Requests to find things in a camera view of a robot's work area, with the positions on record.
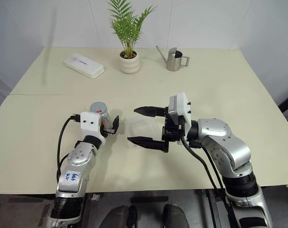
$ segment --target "small metal cup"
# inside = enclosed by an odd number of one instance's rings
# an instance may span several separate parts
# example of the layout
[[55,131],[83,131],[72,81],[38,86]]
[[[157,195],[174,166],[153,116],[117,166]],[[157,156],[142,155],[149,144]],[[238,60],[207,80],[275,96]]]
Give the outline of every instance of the small metal cup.
[[[182,58],[186,58],[186,64],[182,64]],[[167,69],[170,71],[177,71],[181,67],[187,67],[189,65],[190,57],[183,56],[183,53],[177,51],[177,48],[172,48],[168,52],[168,59],[167,59]]]

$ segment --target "green fern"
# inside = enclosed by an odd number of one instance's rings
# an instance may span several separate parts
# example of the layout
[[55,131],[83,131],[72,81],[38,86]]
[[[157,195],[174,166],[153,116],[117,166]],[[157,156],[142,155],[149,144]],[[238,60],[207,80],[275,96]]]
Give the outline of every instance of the green fern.
[[134,10],[127,0],[110,0],[108,3],[112,6],[112,9],[108,10],[111,12],[110,23],[114,34],[120,39],[127,58],[132,58],[134,46],[141,35],[143,21],[156,7],[150,6],[140,16],[134,16]]

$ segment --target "white ceramic pot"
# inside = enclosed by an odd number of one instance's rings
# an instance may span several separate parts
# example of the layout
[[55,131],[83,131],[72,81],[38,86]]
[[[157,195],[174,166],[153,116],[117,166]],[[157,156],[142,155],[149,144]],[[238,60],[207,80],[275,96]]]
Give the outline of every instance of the white ceramic pot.
[[119,54],[119,59],[122,72],[126,74],[134,74],[138,72],[140,67],[138,54],[136,54],[136,56],[131,59],[122,58]]

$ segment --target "beige tabletop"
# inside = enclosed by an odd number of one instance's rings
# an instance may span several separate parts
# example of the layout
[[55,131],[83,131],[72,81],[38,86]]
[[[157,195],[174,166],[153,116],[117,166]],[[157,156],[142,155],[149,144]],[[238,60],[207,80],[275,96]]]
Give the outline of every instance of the beige tabletop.
[[[89,79],[67,68],[62,61],[75,52],[102,63],[106,71]],[[288,123],[240,51],[183,50],[190,56],[189,68],[169,72],[156,50],[140,49],[142,66],[135,75],[116,68],[117,52],[45,49],[33,63],[0,107],[0,193],[54,193],[62,125],[95,101],[105,102],[121,124],[100,149],[87,192],[211,188],[202,165],[182,146],[171,143],[165,154],[130,148],[126,140],[125,122],[140,117],[134,108],[167,106],[169,97],[181,91],[192,103],[192,119],[220,118],[249,145],[260,185],[288,184]],[[161,128],[164,118],[155,120]],[[80,126],[71,122],[61,156],[77,140]],[[204,152],[198,153],[206,159]]]

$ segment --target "floor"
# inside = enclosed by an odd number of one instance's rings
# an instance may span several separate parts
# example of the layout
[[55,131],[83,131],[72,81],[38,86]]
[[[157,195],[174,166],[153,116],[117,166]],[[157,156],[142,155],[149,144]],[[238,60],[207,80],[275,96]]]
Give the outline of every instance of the floor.
[[[288,188],[274,186],[263,188],[275,228],[288,228]],[[98,201],[87,203],[87,216],[82,228],[98,228],[105,215],[114,207],[131,205],[135,197],[163,197],[164,202],[133,203],[139,214],[139,228],[161,228],[163,207],[167,203],[179,205],[185,212],[191,228],[212,228],[207,197],[201,190],[173,190],[146,192],[101,193]],[[0,195],[0,228],[44,227],[53,200],[40,196]],[[217,202],[222,228],[228,228],[223,204]]]

